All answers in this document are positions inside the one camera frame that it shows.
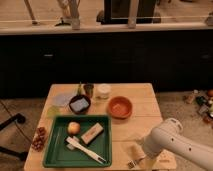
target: orange bowl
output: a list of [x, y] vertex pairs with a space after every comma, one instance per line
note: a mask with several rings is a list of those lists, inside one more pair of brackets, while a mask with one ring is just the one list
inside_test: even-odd
[[117, 96], [109, 101], [107, 111], [112, 117], [125, 119], [132, 114], [132, 103], [126, 97]]

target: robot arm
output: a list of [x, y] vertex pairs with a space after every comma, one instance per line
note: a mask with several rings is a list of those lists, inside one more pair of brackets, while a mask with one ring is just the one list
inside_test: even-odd
[[193, 142], [180, 135], [181, 123], [170, 118], [153, 128], [150, 134], [143, 138], [142, 148], [150, 158], [157, 157], [163, 149], [178, 154], [200, 167], [213, 170], [213, 148]]

